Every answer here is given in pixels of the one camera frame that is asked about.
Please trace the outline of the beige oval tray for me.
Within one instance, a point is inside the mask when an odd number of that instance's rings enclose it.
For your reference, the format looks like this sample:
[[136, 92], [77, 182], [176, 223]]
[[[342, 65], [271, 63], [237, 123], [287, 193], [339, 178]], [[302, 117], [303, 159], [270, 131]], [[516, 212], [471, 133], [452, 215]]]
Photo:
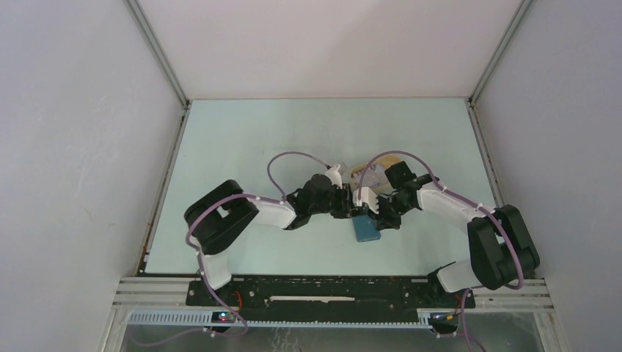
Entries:
[[[393, 190], [385, 172], [394, 164], [401, 162], [401, 158], [397, 155], [389, 154], [376, 159], [365, 172], [362, 186], [369, 187], [376, 194], [389, 193]], [[367, 163], [355, 166], [350, 171], [350, 184], [354, 190], [359, 187], [363, 169]]]

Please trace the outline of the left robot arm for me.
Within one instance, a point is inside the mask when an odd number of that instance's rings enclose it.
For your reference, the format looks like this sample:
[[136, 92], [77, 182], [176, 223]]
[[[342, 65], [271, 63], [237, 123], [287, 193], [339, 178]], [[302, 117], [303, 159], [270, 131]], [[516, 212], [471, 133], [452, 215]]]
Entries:
[[204, 297], [218, 306], [230, 300], [232, 274], [224, 252], [252, 222], [297, 230], [314, 215], [351, 219], [360, 213], [350, 186], [327, 175], [313, 175], [282, 200], [248, 194], [235, 180], [224, 181], [183, 215], [189, 228], [186, 243], [197, 253], [200, 276], [207, 282]]

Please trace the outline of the blue card holder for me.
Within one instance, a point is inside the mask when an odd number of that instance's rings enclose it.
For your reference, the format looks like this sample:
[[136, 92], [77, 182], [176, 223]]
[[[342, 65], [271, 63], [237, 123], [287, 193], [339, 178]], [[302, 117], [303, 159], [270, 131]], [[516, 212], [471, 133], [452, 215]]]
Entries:
[[355, 239], [359, 243], [379, 241], [381, 233], [376, 229], [376, 222], [369, 216], [356, 216], [352, 218]]

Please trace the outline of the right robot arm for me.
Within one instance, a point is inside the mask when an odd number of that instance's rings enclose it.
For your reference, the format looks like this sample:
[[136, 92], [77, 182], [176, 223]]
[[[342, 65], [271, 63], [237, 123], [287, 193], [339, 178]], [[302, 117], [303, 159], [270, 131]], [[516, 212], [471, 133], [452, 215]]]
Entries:
[[429, 174], [416, 176], [403, 161], [385, 175], [392, 192], [378, 198], [373, 218], [378, 230], [397, 230], [411, 210], [435, 213], [462, 230], [468, 239], [469, 259], [429, 274], [428, 300], [444, 307], [466, 288], [496, 290], [523, 279], [541, 264], [539, 253], [518, 208], [491, 208], [455, 195]]

